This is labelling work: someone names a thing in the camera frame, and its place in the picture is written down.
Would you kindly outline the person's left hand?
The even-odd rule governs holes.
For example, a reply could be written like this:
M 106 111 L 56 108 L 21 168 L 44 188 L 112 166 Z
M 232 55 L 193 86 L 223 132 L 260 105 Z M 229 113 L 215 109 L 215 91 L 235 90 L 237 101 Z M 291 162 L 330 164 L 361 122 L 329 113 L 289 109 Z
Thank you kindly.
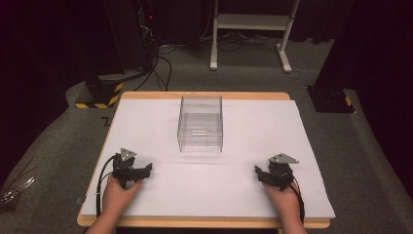
M 132 187 L 125 189 L 120 181 L 111 175 L 107 179 L 103 194 L 102 213 L 119 217 L 134 199 L 142 183 L 142 180 L 138 180 Z

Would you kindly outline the clear plastic box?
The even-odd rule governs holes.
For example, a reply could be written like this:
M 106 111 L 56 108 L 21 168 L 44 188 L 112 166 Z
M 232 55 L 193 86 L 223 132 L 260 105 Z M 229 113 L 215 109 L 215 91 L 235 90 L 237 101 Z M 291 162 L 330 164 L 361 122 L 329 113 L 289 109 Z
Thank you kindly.
M 180 103 L 177 140 L 181 152 L 221 152 L 222 96 L 184 95 Z

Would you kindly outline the black yellow striped stand base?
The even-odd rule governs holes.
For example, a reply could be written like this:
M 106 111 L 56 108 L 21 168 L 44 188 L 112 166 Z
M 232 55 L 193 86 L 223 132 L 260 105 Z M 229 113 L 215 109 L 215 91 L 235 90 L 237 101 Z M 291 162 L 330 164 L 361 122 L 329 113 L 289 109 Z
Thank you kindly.
M 87 76 L 85 85 L 75 100 L 77 108 L 111 108 L 124 86 L 122 74 Z

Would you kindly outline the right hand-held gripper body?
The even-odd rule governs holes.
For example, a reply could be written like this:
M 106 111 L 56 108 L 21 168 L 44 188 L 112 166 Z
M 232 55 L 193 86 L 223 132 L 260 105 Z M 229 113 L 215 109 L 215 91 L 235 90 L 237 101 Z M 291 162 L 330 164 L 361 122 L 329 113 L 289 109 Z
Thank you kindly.
M 269 158 L 269 172 L 265 174 L 264 182 L 268 185 L 285 190 L 294 180 L 291 164 L 298 164 L 299 161 L 284 153 L 280 153 Z

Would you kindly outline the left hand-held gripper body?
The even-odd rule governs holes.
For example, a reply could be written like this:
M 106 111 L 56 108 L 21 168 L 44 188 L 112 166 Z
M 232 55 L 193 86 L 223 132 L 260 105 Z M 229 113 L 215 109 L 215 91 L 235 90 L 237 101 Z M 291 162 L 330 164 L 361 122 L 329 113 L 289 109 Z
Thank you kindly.
M 124 189 L 127 188 L 128 182 L 144 179 L 144 170 L 133 167 L 135 155 L 135 152 L 122 148 L 121 152 L 115 155 L 113 161 L 112 175 L 119 180 Z

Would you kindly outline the shiny metal stand legs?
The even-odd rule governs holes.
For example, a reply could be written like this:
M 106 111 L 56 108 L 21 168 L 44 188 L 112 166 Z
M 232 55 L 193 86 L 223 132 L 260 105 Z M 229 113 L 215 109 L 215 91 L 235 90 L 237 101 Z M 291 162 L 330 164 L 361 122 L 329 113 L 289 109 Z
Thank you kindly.
M 32 166 L 30 159 L 21 171 L 4 185 L 0 194 L 0 214 L 14 212 L 17 209 L 22 192 L 35 181 L 35 176 L 30 176 L 35 169 L 36 166 Z

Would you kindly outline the person's right hand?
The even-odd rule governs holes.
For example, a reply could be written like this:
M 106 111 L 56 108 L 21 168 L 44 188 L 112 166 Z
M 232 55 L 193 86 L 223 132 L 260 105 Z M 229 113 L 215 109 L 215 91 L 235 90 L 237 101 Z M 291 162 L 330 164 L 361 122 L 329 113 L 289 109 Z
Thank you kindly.
M 279 191 L 275 187 L 263 183 L 267 194 L 272 200 L 281 219 L 300 219 L 300 207 L 296 195 L 297 186 L 292 182 L 285 190 Z

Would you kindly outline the black equipment rack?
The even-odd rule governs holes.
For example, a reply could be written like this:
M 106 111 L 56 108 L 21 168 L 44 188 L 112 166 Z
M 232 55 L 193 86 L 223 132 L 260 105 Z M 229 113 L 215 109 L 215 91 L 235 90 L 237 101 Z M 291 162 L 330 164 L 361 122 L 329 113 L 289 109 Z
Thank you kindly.
M 123 71 L 144 72 L 156 46 L 152 0 L 104 0 Z

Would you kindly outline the white board sheet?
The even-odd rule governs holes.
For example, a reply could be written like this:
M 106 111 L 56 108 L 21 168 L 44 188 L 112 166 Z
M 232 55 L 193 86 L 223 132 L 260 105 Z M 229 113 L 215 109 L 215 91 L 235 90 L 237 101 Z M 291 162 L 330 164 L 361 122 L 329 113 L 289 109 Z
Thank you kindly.
M 123 99 L 118 105 L 96 169 L 111 171 L 107 159 L 123 148 L 136 152 L 136 167 L 153 166 L 128 216 L 274 217 L 254 169 L 266 169 L 279 153 L 298 161 L 292 170 L 306 216 L 335 216 L 294 101 L 224 101 L 223 148 L 214 153 L 180 151 L 179 112 L 177 99 Z

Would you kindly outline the white metal stand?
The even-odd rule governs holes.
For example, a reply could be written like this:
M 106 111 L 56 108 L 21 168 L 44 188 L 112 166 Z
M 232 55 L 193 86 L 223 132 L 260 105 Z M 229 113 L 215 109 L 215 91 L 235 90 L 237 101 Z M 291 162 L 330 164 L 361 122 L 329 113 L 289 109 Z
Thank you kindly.
M 291 73 L 292 68 L 288 61 L 285 47 L 290 35 L 292 25 L 300 0 L 292 0 L 291 10 L 288 15 L 244 15 L 244 14 L 221 14 L 218 11 L 219 0 L 213 0 L 213 28 L 210 52 L 209 69 L 216 70 L 218 67 L 218 43 L 217 36 L 219 29 L 244 29 L 244 30 L 267 30 L 282 31 L 282 41 L 276 45 L 282 68 L 285 73 Z

